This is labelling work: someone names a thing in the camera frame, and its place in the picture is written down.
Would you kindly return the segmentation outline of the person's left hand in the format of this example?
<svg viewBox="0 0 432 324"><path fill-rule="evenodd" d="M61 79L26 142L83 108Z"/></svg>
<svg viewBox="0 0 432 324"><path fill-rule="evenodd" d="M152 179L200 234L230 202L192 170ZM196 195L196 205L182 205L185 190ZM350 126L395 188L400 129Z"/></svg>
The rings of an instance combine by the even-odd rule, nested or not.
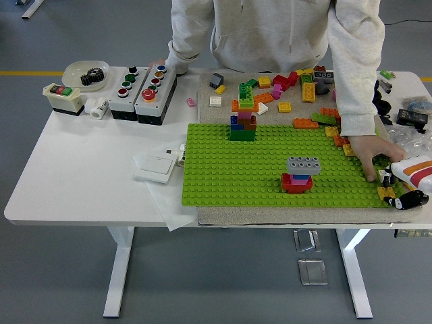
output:
<svg viewBox="0 0 432 324"><path fill-rule="evenodd" d="M349 136L348 140L355 155L362 163L362 169L368 182L375 180L373 158L377 155L385 155L391 162L399 162L406 158L404 149L376 135Z"/></svg>

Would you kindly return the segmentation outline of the robot right hand white shell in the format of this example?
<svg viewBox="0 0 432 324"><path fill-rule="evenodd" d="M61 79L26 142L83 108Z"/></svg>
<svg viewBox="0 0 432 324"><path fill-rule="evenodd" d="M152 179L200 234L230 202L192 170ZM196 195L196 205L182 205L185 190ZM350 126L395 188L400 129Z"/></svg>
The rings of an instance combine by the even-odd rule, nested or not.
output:
<svg viewBox="0 0 432 324"><path fill-rule="evenodd" d="M383 187L378 187L377 191L380 199L388 205L399 210L423 206L428 203L431 193L431 158L420 155L392 163L381 171L380 179ZM394 197L389 185L395 184L397 179L413 187L414 190L397 198Z"/></svg>

